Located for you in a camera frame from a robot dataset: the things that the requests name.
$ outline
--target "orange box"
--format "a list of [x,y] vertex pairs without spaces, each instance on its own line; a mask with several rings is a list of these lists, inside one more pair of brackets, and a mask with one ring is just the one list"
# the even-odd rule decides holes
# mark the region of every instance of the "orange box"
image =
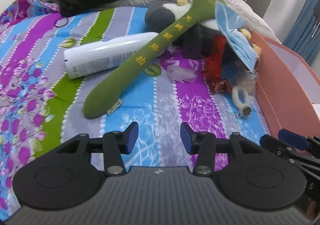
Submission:
[[320,136],[312,104],[320,104],[320,80],[305,60],[257,33],[251,43],[262,49],[256,98],[273,137],[285,128],[302,136]]

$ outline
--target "gray plush toy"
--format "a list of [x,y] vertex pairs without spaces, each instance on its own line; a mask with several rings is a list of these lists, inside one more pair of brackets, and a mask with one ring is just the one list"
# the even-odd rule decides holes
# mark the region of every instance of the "gray plush toy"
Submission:
[[[191,7],[187,0],[177,3],[157,1],[152,3],[145,15],[145,23],[149,31],[160,33],[169,25],[181,18]],[[183,46],[183,56],[197,60],[211,54],[212,37],[220,33],[215,19],[195,24],[173,44]]]

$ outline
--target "blue curtain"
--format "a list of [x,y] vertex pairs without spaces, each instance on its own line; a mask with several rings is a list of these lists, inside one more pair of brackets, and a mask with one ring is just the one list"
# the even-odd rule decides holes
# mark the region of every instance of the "blue curtain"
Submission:
[[313,8],[318,1],[306,0],[297,21],[283,42],[283,45],[301,55],[308,64],[312,63],[320,51],[320,33],[317,37],[311,37],[317,20],[313,15]]

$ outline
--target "black circular pad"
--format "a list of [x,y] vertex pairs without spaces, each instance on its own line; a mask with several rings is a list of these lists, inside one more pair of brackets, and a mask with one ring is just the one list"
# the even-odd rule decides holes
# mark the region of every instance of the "black circular pad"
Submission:
[[58,210],[76,206],[92,197],[100,186],[100,174],[85,160],[65,154],[52,161],[36,159],[20,169],[13,190],[24,205]]
[[294,165],[268,154],[247,154],[231,162],[218,177],[218,185],[234,203],[271,211],[294,204],[306,186]]
[[247,181],[258,188],[273,188],[283,181],[280,171],[269,167],[255,167],[247,171]]

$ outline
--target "blue face mask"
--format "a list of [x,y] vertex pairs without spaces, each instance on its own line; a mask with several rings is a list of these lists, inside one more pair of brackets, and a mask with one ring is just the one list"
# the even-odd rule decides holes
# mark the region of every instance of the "blue face mask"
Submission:
[[258,58],[257,53],[247,38],[237,30],[237,28],[244,26],[245,20],[241,19],[231,8],[220,2],[216,2],[215,15],[221,33],[227,38],[229,45],[239,59],[254,74],[254,66]]

